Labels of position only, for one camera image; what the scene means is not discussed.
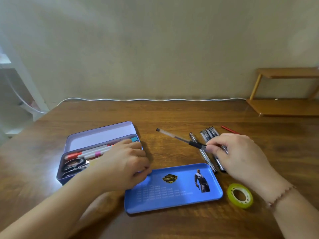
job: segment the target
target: scissors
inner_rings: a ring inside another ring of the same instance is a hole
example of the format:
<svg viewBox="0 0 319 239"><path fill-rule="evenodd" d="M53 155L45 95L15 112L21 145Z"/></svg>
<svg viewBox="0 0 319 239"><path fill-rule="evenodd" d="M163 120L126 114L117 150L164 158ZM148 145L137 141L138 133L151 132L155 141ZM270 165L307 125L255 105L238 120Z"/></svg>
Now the scissors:
<svg viewBox="0 0 319 239"><path fill-rule="evenodd" d="M83 170L85 170L89 165L89 161L84 158L76 158L70 161L67 161L62 167L62 178L70 177L75 175Z"/></svg>

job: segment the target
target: person's left hand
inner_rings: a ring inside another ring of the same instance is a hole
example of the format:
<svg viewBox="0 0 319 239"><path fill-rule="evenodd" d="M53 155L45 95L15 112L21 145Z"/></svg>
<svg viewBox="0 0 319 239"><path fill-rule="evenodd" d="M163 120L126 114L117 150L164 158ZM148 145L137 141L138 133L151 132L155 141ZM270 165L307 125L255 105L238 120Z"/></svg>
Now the person's left hand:
<svg viewBox="0 0 319 239"><path fill-rule="evenodd" d="M131 189L152 172L141 148L140 142L120 141L79 175L100 194Z"/></svg>

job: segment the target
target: power cord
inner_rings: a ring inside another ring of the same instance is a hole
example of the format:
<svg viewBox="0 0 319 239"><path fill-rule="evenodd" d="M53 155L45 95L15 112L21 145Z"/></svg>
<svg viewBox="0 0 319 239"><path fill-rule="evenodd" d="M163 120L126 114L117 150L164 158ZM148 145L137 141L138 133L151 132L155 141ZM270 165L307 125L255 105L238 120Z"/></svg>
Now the power cord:
<svg viewBox="0 0 319 239"><path fill-rule="evenodd" d="M26 103L21 96L19 96L18 92L15 90L15 88L13 87L12 83L10 82L7 74L4 72L4 77L7 80L8 84L10 85L11 89L13 90L13 92L18 96L18 98L24 103L26 104L28 107L30 107L31 109L33 109L36 112L42 113L42 114L47 114L47 112L42 112L39 111L37 109L35 109L34 107L30 106L28 103ZM152 100L152 99L132 99L132 100L115 100L115 99L84 99L84 98L77 98L77 97L70 97L70 98L66 98L63 101L61 101L58 105L60 105L62 102L67 101L67 100L81 100L81 101L230 101L230 100L246 100L244 98L240 98L240 97L234 97L234 98L228 98L228 99L207 99L207 100L188 100L188 99L168 99L168 100Z"/></svg>

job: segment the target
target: hand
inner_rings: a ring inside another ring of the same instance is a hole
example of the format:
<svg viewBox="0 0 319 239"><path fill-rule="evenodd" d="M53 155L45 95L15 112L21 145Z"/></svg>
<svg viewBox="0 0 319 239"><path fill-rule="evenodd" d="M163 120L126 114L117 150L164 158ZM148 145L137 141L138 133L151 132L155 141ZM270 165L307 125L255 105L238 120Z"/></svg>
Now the hand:
<svg viewBox="0 0 319 239"><path fill-rule="evenodd" d="M228 155L219 147L225 145ZM216 155L235 179L263 194L260 188L282 178L269 164L263 151L248 136L223 133L207 142L206 150Z"/></svg>
<svg viewBox="0 0 319 239"><path fill-rule="evenodd" d="M115 144L98 161L79 173L100 194L127 190L151 173L150 162L140 142L126 139Z"/></svg>

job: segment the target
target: wooden shelf leg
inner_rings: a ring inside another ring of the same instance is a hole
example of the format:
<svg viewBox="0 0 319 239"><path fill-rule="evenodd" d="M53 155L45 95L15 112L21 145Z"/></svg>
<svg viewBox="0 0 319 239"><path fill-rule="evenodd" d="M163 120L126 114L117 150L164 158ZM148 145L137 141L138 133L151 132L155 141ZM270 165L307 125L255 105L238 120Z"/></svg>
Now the wooden shelf leg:
<svg viewBox="0 0 319 239"><path fill-rule="evenodd" d="M311 95L308 97L308 100L313 100L317 93L319 92L319 85L317 85L317 88L311 93Z"/></svg>
<svg viewBox="0 0 319 239"><path fill-rule="evenodd" d="M253 92L251 93L249 100L252 100L252 99L254 98L254 96L255 96L255 94L256 94L256 91L257 91L257 89L258 89L259 83L260 83L260 81L261 81L261 77L262 77L262 76L263 76L262 74L259 74L259 75L258 75L257 81L256 81L256 83L255 83Z"/></svg>

